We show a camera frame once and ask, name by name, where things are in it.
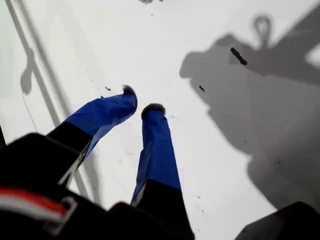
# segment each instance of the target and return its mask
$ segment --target white floor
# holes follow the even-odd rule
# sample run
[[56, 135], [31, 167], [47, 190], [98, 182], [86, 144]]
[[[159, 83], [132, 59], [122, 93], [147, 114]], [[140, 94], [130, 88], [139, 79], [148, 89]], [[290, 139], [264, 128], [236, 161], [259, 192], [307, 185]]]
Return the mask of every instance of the white floor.
[[140, 112], [159, 102], [197, 239], [234, 239], [295, 201], [320, 210], [319, 3], [2, 0], [5, 139], [46, 134], [129, 84], [137, 113], [99, 142], [72, 183], [76, 192], [106, 209], [130, 202]]

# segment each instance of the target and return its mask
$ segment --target blue tape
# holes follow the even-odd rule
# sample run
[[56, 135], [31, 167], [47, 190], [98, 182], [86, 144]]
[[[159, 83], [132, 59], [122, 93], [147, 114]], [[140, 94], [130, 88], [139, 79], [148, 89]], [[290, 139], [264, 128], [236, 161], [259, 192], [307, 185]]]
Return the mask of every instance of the blue tape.
[[101, 97], [88, 102], [65, 121], [92, 136], [87, 156], [104, 135], [132, 116], [136, 104], [133, 94]]
[[168, 121], [161, 111], [147, 113], [142, 122], [142, 137], [143, 150], [132, 200], [148, 179], [181, 190]]

